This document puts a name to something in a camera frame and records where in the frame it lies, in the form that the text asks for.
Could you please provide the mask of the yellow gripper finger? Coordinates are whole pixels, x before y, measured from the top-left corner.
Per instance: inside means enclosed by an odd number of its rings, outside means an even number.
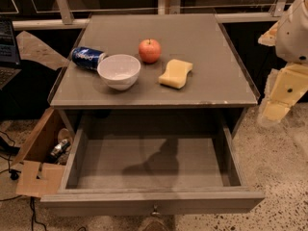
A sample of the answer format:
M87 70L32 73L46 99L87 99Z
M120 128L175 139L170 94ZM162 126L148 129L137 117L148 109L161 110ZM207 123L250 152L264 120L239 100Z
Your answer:
M274 23L265 33L258 38L258 43L265 46L274 46L276 44L276 34L279 22Z
M287 63L280 70L273 69L266 81L265 97L259 106L259 124L278 124L307 91L307 64Z

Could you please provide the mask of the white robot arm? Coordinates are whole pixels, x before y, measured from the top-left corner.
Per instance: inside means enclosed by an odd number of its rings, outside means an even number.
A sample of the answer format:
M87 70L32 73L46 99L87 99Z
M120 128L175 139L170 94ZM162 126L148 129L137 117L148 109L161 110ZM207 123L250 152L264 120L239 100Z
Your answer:
M274 46L276 56L286 62L270 72L259 108L259 120L271 125L308 91L308 0L295 0L258 42Z

